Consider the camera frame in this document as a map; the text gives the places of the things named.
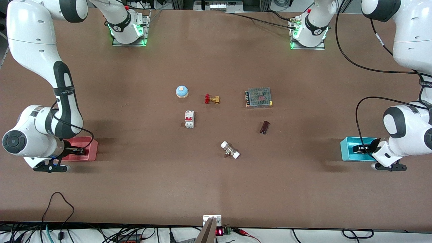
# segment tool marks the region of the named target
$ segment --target brown table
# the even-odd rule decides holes
[[[252,15],[283,24],[270,13]],[[200,225],[203,214],[221,214],[224,224],[244,227],[432,230],[431,156],[404,158],[408,170],[390,173],[343,162],[339,149],[358,135],[361,98],[414,100],[416,76],[351,65],[334,29],[325,51],[299,51],[289,49],[283,28],[219,12],[164,11],[147,47],[114,48],[103,22],[95,9],[83,23],[55,22],[85,127],[99,142],[97,161],[36,173],[0,149],[0,220],[40,220],[60,191],[80,222]],[[391,48],[394,24],[377,29]],[[360,64],[403,70],[361,15],[341,16],[340,41]],[[11,55],[0,85],[1,134],[26,106],[54,99],[48,82]],[[186,99],[176,97],[178,85],[189,88]],[[274,107],[246,109],[244,91],[261,86],[271,87]],[[204,104],[206,93],[221,103]],[[364,136],[386,136],[381,119],[391,105],[364,102]],[[180,126],[188,109],[196,112],[192,130]],[[258,133],[264,120],[267,135]],[[223,157],[224,140],[239,159]],[[69,213],[56,198],[47,220]]]

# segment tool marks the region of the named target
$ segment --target brown battery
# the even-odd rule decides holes
[[[264,121],[263,126],[261,127],[260,133],[266,134],[267,129],[269,128],[270,123],[268,121]]]

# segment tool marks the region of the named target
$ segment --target red tray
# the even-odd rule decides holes
[[[72,146],[84,147],[91,141],[91,139],[92,137],[73,137],[66,140],[69,141]],[[62,161],[95,161],[97,151],[98,142],[93,140],[93,142],[85,149],[85,155],[80,156],[69,154],[68,156],[64,157]]]

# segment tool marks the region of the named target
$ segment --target robotic arm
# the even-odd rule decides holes
[[[120,43],[132,43],[143,35],[137,31],[139,18],[142,22],[141,13],[126,11],[118,2],[92,2],[104,14],[113,36]],[[81,131],[83,118],[69,68],[57,51],[53,19],[82,22],[87,13],[86,0],[14,0],[8,5],[6,25],[10,52],[19,64],[51,84],[58,106],[58,110],[28,106],[15,127],[3,136],[5,150],[24,157],[36,171],[65,172],[68,166],[54,165],[53,159],[61,160],[70,153],[83,152],[64,140]]]
[[[393,58],[400,66],[432,74],[432,1],[363,0],[361,6],[363,15],[370,19],[393,19],[396,23]],[[397,105],[383,115],[390,137],[381,139],[372,155],[385,167],[405,156],[432,153],[432,78],[423,79],[422,103],[410,103],[427,109]]]
[[[337,11],[334,0],[315,0],[310,12],[304,12],[297,19],[300,24],[292,38],[305,47],[315,47],[325,38],[328,24]]]

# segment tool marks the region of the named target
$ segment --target blue tray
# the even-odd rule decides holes
[[[363,137],[365,144],[370,144],[376,138],[374,137]],[[367,153],[354,153],[353,147],[361,145],[362,141],[359,137],[346,137],[340,142],[340,151],[342,152],[343,161],[363,161],[363,162],[374,162],[376,161],[370,157]]]

